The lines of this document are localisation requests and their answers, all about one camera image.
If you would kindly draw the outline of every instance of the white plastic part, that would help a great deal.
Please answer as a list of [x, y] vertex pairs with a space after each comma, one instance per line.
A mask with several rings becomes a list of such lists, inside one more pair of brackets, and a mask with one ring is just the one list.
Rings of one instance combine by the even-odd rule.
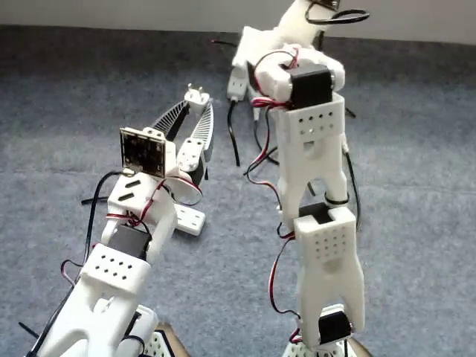
[[[109, 300], [99, 299], [94, 307], [94, 313], [103, 311]], [[130, 335], [138, 336], [143, 341], [148, 341], [151, 334], [153, 334], [158, 323], [158, 318], [155, 312], [145, 306], [139, 305], [137, 310], [141, 314], [140, 318], [135, 322]], [[88, 351], [88, 341], [86, 339], [78, 341], [61, 357], [86, 357]], [[142, 353], [142, 346], [135, 340], [123, 340], [115, 353], [115, 357], [137, 357]]]
[[195, 171], [200, 164], [204, 153], [204, 141], [202, 139], [187, 138], [177, 154], [177, 163], [180, 170], [190, 173]]
[[185, 233], [198, 236], [205, 224], [205, 214], [190, 207], [177, 205], [177, 229]]
[[[319, 349], [319, 357], [345, 357], [344, 342], [330, 345]], [[302, 342], [298, 344], [289, 343], [284, 350], [283, 357], [315, 357], [316, 353], [309, 350]], [[347, 344], [347, 356], [357, 357], [350, 344]]]
[[353, 329], [364, 329], [364, 274], [356, 250], [356, 218], [346, 207], [329, 210], [332, 221], [320, 225], [313, 216], [295, 220], [302, 254], [298, 284], [300, 331], [304, 344], [318, 350], [317, 321], [326, 304], [344, 302]]
[[198, 118], [202, 116], [205, 107], [210, 102], [210, 95], [203, 92], [203, 88], [195, 89], [192, 84], [188, 85], [188, 91], [184, 98], [190, 104], [190, 110], [196, 114]]
[[289, 101], [292, 94], [291, 75], [281, 65], [289, 65], [293, 56], [298, 54], [297, 63], [301, 67], [310, 64], [325, 65], [332, 74], [333, 91], [341, 90], [345, 85], [345, 70], [335, 59], [312, 48], [299, 45], [285, 45], [275, 54], [270, 54], [256, 67], [255, 75], [264, 95], [280, 103]]
[[[87, 339], [87, 356], [115, 357], [149, 270], [143, 260], [96, 245], [38, 356], [61, 356]], [[113, 298], [100, 311], [94, 310], [103, 295]]]
[[299, 217], [301, 199], [313, 179], [322, 179], [328, 199], [347, 201], [347, 179], [342, 170], [344, 112], [344, 98], [336, 93], [331, 103], [271, 111], [280, 161], [281, 215], [289, 228]]
[[[309, 0], [295, 0], [281, 18], [279, 25], [274, 28], [276, 34], [285, 42], [310, 46], [318, 32], [328, 28], [328, 26], [312, 25], [306, 21], [304, 15], [309, 4]], [[334, 11], [316, 4], [309, 12], [309, 17], [329, 19], [333, 14]]]
[[279, 48], [283, 42], [273, 31], [261, 31], [245, 26], [237, 52], [231, 62], [233, 67], [228, 81], [227, 97], [230, 100], [241, 101], [249, 88], [248, 62], [255, 65], [269, 51]]
[[[144, 217], [144, 222], [154, 227], [153, 230], [151, 228], [152, 240], [147, 249], [149, 263], [157, 259], [162, 245], [172, 236], [177, 226], [174, 202], [166, 190], [156, 190], [159, 181], [160, 179], [156, 180], [143, 173], [133, 177], [121, 176], [108, 199], [109, 213], [126, 215], [129, 211], [140, 217], [153, 196], [153, 203]], [[108, 244], [117, 226], [123, 223], [121, 219], [109, 219], [103, 230], [102, 242]]]
[[146, 343], [146, 355], [155, 357], [173, 357], [164, 336], [160, 332], [154, 332], [149, 342]]

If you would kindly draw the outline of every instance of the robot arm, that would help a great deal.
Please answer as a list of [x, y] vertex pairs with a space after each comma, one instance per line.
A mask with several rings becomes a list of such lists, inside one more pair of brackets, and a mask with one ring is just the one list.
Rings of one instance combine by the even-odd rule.
[[[179, 211], [185, 207], [175, 200], [197, 201], [201, 196], [194, 182], [202, 180], [203, 173], [199, 175], [197, 170], [200, 166], [206, 170], [213, 147], [210, 97], [195, 94], [189, 89], [186, 100], [164, 116], [169, 120], [155, 124], [162, 126], [163, 132], [154, 127], [121, 129], [124, 172], [136, 174], [118, 179], [108, 200], [108, 222], [101, 243], [92, 250], [74, 287], [55, 312], [42, 342], [27, 356], [136, 357], [141, 353], [138, 340], [124, 340], [124, 336], [138, 336], [146, 343], [151, 338], [158, 318], [152, 310], [139, 306], [138, 299], [162, 245], [181, 227]], [[169, 138], [175, 137], [180, 127], [176, 123], [189, 111], [199, 118], [199, 124], [187, 141], [193, 138], [198, 149], [182, 148], [180, 164]], [[198, 166], [184, 164], [196, 163], [196, 158]], [[193, 211], [194, 217], [198, 216], [199, 212]], [[147, 232], [135, 229], [138, 224]]]

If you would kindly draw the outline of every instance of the white bracket with holes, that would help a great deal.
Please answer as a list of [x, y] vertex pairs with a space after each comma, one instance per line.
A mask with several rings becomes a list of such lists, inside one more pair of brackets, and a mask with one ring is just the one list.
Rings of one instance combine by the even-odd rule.
[[160, 332], [154, 332], [149, 342], [146, 343], [146, 355], [151, 357], [172, 357], [164, 336]]
[[205, 213], [177, 204], [176, 211], [177, 229], [193, 236], [200, 235], [205, 224]]
[[202, 159], [205, 162], [203, 140], [188, 138], [181, 146], [177, 155], [180, 170], [191, 173], [197, 169]]
[[333, 93], [333, 101], [309, 108], [271, 111], [276, 122], [280, 165], [278, 189], [282, 220], [290, 229], [299, 217], [307, 183], [321, 179], [327, 198], [346, 202], [347, 179], [342, 170], [344, 98]]
[[[336, 344], [329, 345], [325, 348], [319, 349], [318, 352], [319, 357], [345, 357], [344, 342], [341, 341]], [[350, 344], [347, 344], [347, 356], [357, 357]], [[302, 342], [298, 344], [289, 343], [284, 350], [283, 357], [316, 357], [316, 353], [309, 350]]]
[[364, 274], [356, 250], [356, 218], [346, 207], [329, 210], [332, 221], [320, 225], [313, 216], [295, 220], [302, 254], [299, 276], [299, 321], [304, 344], [320, 348], [319, 321], [324, 307], [341, 298], [356, 332], [364, 329]]
[[[143, 260], [96, 245], [38, 356], [61, 356], [86, 339], [87, 356], [115, 357], [149, 270]], [[98, 311], [103, 295], [113, 298]]]

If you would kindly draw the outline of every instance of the electrical cable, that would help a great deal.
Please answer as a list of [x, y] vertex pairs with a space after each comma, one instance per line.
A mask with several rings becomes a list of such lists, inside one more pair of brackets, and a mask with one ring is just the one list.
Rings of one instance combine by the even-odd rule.
[[249, 164], [248, 166], [248, 169], [246, 170], [246, 178], [248, 179], [248, 181], [250, 181], [252, 184], [258, 184], [258, 185], [263, 185], [263, 186], [266, 186], [266, 187], [269, 187], [273, 190], [275, 196], [276, 196], [276, 199], [277, 199], [277, 202], [281, 208], [281, 200], [280, 200], [280, 195], [279, 193], [277, 192], [277, 188], [269, 181], [256, 181], [254, 179], [252, 179], [250, 177], [250, 170], [251, 168], [253, 167], [253, 165], [259, 161], [261, 161], [263, 159], [263, 157], [266, 155], [266, 153], [268, 152], [268, 146], [269, 146], [269, 138], [271, 136], [271, 128], [269, 126], [269, 111], [272, 109], [271, 106], [269, 106], [266, 110], [266, 113], [265, 113], [265, 118], [266, 118], [266, 142], [265, 142], [265, 145], [263, 147], [263, 149], [261, 150], [261, 153]]
[[[260, 139], [258, 138], [258, 123], [259, 121], [258, 120], [254, 120], [253, 122], [253, 136], [254, 136], [254, 141], [256, 141], [256, 145], [258, 146], [258, 148], [261, 150], [263, 150], [263, 147], [261, 146], [261, 143], [260, 143]], [[278, 160], [275, 160], [271, 157], [267, 157], [266, 160], [268, 160], [269, 162], [271, 162], [273, 165], [276, 165], [276, 166], [279, 166], [280, 162]]]
[[227, 45], [233, 48], [238, 48], [238, 45], [236, 43], [229, 42], [229, 41], [222, 41], [221, 39], [212, 39], [211, 43], [214, 43], [215, 45]]
[[273, 263], [273, 266], [271, 268], [271, 273], [269, 275], [269, 282], [268, 282], [268, 293], [269, 293], [269, 300], [271, 301], [271, 306], [273, 306], [273, 309], [275, 312], [278, 314], [287, 314], [287, 313], [292, 313], [295, 315], [298, 319], [300, 319], [300, 315], [295, 311], [291, 309], [287, 310], [279, 310], [276, 306], [276, 303], [274, 302], [274, 292], [273, 292], [273, 286], [274, 286], [274, 276], [276, 275], [276, 269], [277, 269], [277, 263], [279, 262], [279, 259], [281, 257], [281, 254], [284, 252], [284, 248], [288, 245], [289, 242], [291, 242], [293, 239], [288, 239], [285, 241], [283, 244], [283, 247], [281, 248], [279, 254], [276, 257], [276, 260]]
[[122, 339], [122, 341], [125, 341], [125, 340], [134, 340], [140, 343], [142, 347], [142, 353], [140, 354], [140, 356], [144, 355], [144, 353], [146, 352], [146, 343], [144, 342], [142, 338], [136, 335], [128, 335], [128, 336], [124, 336], [124, 338]]
[[73, 264], [74, 266], [76, 266], [78, 268], [82, 268], [83, 266], [81, 264], [75, 263], [71, 259], [64, 260], [61, 263], [61, 275], [71, 284], [71, 286], [75, 286], [76, 283], [74, 282], [74, 280], [69, 277], [68, 273], [66, 273], [66, 264], [67, 263], [71, 263], [71, 264]]
[[352, 160], [350, 160], [350, 154], [346, 152], [345, 158], [347, 160], [347, 166], [349, 167], [349, 174], [350, 174], [350, 181], [352, 182], [354, 196], [356, 198], [356, 206], [357, 206], [357, 218], [356, 218], [356, 230], [360, 231], [360, 224], [361, 224], [361, 202], [360, 202], [360, 194], [358, 193], [357, 187], [357, 180], [356, 175], [354, 173], [354, 168], [352, 165]]
[[[98, 202], [107, 202], [109, 199], [109, 196], [101, 196], [97, 199]], [[92, 203], [92, 198], [90, 199], [84, 199], [81, 201], [82, 206], [90, 205]]]
[[238, 145], [237, 145], [237, 140], [235, 138], [235, 134], [233, 131], [233, 124], [232, 124], [232, 114], [233, 114], [233, 109], [235, 108], [235, 105], [237, 102], [235, 100], [232, 100], [230, 102], [230, 108], [228, 109], [228, 115], [227, 115], [227, 121], [228, 121], [228, 131], [230, 132], [230, 139], [231, 143], [233, 144], [233, 151], [235, 153], [235, 162], [237, 166], [240, 166], [239, 163], [239, 153], [238, 153]]
[[260, 166], [267, 158], [269, 158], [270, 155], [273, 155], [276, 150], [277, 147], [273, 147], [271, 150], [269, 150], [266, 155], [264, 155], [258, 162], [255, 162], [252, 165], [252, 167], [250, 168], [250, 172], [258, 168], [258, 166]]
[[99, 180], [99, 182], [97, 183], [96, 190], [94, 192], [94, 196], [93, 196], [92, 202], [91, 202], [91, 212], [89, 214], [88, 230], [86, 232], [86, 241], [85, 241], [85, 248], [84, 248], [83, 265], [86, 264], [86, 261], [89, 257], [89, 252], [91, 251], [92, 227], [93, 227], [93, 224], [94, 224], [94, 215], [96, 214], [96, 205], [97, 205], [97, 200], [99, 199], [99, 194], [100, 194], [101, 188], [103, 187], [104, 182], [106, 182], [106, 180], [109, 177], [119, 176], [119, 175], [127, 176], [127, 174], [123, 173], [122, 171], [111, 171], [111, 172], [105, 174], [101, 178], [101, 180]]
[[34, 332], [30, 327], [28, 327], [27, 325], [23, 324], [21, 321], [18, 322], [18, 325], [20, 325], [20, 327], [22, 329], [24, 329], [26, 332], [28, 332], [30, 335], [32, 335], [34, 338], [38, 338], [39, 335]]
[[311, 25], [348, 25], [355, 24], [356, 22], [362, 22], [370, 17], [370, 14], [366, 10], [349, 9], [339, 11], [330, 19], [311, 19], [309, 13], [314, 5], [317, 4], [317, 2], [312, 1], [306, 10], [306, 14], [304, 15], [306, 17], [306, 21]]
[[261, 58], [258, 60], [257, 64], [254, 66], [253, 76], [254, 76], [254, 80], [255, 80], [255, 82], [256, 82], [257, 90], [258, 90], [259, 93], [261, 93], [261, 95], [265, 95], [265, 94], [264, 94], [263, 91], [261, 90], [260, 84], [259, 84], [258, 81], [257, 81], [257, 78], [256, 78], [256, 70], [257, 70], [257, 68], [258, 68], [258, 65], [260, 65], [261, 62], [262, 62], [266, 57], [269, 57], [269, 56], [271, 56], [272, 54], [288, 54], [289, 56], [291, 56], [291, 57], [292, 57], [292, 61], [291, 61], [291, 63], [290, 63], [289, 66], [288, 66], [288, 68], [291, 68], [291, 65], [292, 65], [293, 63], [295, 63], [295, 60], [298, 58], [299, 52], [298, 52], [298, 50], [296, 50], [296, 54], [291, 54], [291, 53], [288, 52], [288, 51], [276, 50], [276, 51], [268, 52], [267, 54], [265, 54], [263, 57], [261, 57]]

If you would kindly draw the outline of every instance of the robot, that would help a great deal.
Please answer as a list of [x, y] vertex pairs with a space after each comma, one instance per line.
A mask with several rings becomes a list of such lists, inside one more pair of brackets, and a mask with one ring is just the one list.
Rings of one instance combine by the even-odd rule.
[[[347, 340], [364, 329], [356, 217], [347, 208], [342, 169], [343, 154], [349, 152], [345, 101], [338, 94], [345, 84], [345, 70], [339, 61], [311, 46], [318, 31], [328, 25], [369, 16], [364, 10], [338, 13], [339, 3], [295, 0], [273, 30], [245, 27], [228, 84], [228, 98], [243, 100], [248, 92], [254, 119], [266, 107], [267, 123], [271, 117], [275, 124], [280, 162], [275, 193], [281, 222], [291, 231], [281, 238], [295, 239], [300, 250], [297, 329], [283, 354], [287, 357], [356, 356]], [[340, 18], [347, 15], [358, 16]], [[266, 145], [250, 168], [264, 159], [269, 130], [268, 123]], [[303, 206], [306, 185], [313, 179], [324, 183], [326, 202]], [[270, 298], [276, 311], [284, 313], [272, 300], [276, 264], [271, 270]]]
[[[173, 139], [189, 113], [199, 122], [176, 153]], [[92, 200], [94, 218], [102, 183], [119, 176], [101, 242], [90, 249], [90, 220], [80, 273], [27, 357], [173, 356], [166, 335], [155, 330], [156, 313], [139, 297], [173, 231], [198, 235], [205, 222], [190, 205], [202, 195], [213, 150], [210, 95], [189, 85], [184, 100], [151, 127], [121, 128], [120, 138], [123, 170], [104, 176]]]

